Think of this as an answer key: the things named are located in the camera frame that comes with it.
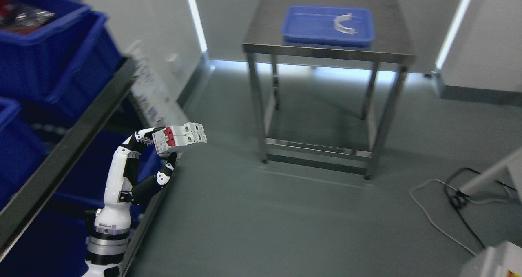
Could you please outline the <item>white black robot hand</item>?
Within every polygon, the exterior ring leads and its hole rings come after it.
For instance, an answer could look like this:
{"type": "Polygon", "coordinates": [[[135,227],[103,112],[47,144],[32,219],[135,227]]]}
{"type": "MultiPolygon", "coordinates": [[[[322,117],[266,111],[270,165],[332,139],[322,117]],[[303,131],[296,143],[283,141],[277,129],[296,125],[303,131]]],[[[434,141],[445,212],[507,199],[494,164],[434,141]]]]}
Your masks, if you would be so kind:
{"type": "Polygon", "coordinates": [[[167,186],[175,169],[177,152],[170,153],[155,174],[138,180],[141,154],[155,144],[153,134],[164,134],[164,131],[166,128],[138,130],[116,149],[106,181],[104,207],[94,221],[95,230],[129,229],[132,223],[130,206],[148,201],[167,186]]]}

